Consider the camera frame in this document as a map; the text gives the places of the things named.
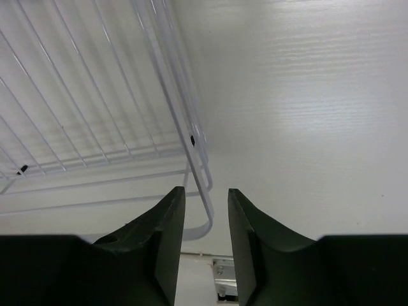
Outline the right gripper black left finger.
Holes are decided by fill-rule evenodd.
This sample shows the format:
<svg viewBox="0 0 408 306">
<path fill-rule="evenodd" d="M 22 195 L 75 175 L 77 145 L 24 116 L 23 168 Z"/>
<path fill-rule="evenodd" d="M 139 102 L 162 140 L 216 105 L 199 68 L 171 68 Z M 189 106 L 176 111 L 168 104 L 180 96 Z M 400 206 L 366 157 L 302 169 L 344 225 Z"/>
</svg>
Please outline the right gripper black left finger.
<svg viewBox="0 0 408 306">
<path fill-rule="evenodd" d="M 174 305 L 186 193 L 174 187 L 155 206 L 94 246 L 112 257 L 102 265 L 102 305 Z"/>
</svg>

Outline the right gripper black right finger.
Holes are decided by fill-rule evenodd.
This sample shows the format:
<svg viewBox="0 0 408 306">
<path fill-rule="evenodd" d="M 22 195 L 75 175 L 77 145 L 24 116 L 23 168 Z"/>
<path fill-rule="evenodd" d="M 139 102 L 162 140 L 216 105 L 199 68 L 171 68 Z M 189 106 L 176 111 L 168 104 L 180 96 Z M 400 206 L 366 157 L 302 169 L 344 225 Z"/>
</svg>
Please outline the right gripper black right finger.
<svg viewBox="0 0 408 306">
<path fill-rule="evenodd" d="M 316 243 L 228 191 L 228 219 L 240 305 L 321 305 Z"/>
</svg>

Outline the white wire dish rack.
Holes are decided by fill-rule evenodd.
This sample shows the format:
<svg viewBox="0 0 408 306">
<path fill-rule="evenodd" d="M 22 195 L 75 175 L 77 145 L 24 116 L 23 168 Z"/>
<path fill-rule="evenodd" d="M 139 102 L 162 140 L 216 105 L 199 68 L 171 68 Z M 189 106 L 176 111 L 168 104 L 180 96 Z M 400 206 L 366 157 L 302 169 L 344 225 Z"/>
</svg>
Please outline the white wire dish rack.
<svg viewBox="0 0 408 306">
<path fill-rule="evenodd" d="M 199 103 L 170 1 L 2 1 L 1 233 L 95 240 L 182 186 L 205 237 Z"/>
</svg>

